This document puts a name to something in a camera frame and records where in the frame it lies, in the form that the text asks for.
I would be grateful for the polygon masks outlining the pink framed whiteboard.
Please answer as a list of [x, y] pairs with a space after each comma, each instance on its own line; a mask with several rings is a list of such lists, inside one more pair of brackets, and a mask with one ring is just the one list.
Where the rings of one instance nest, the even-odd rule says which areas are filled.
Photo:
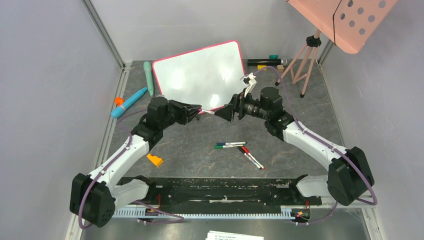
[[207, 111], [222, 107], [244, 89], [245, 68], [235, 40], [155, 60], [152, 70], [165, 98]]

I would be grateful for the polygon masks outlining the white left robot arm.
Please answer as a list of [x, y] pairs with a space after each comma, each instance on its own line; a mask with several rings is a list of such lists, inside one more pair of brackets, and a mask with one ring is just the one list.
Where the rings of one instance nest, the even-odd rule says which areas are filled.
[[79, 227], [82, 230], [93, 225], [103, 227], [115, 210], [138, 200], [153, 203], [157, 190], [146, 181], [133, 179], [123, 185], [119, 181], [162, 139], [166, 128], [173, 124], [186, 125], [201, 111], [198, 104], [153, 97], [121, 147], [89, 174], [79, 173], [73, 178], [69, 210], [78, 217]]

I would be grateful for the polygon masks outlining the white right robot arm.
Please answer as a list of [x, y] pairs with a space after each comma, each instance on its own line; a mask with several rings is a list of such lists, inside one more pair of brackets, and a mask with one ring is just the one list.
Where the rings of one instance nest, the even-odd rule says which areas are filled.
[[268, 133], [302, 150], [327, 170], [326, 175], [300, 177], [288, 191], [293, 203], [329, 196], [343, 206], [354, 201], [377, 204], [372, 189], [375, 180], [364, 151], [356, 146], [348, 149], [335, 144], [308, 129], [284, 110], [282, 96], [275, 87], [263, 88], [259, 99], [253, 99], [245, 91], [234, 94], [214, 115], [229, 122], [234, 117], [245, 116], [263, 119]]

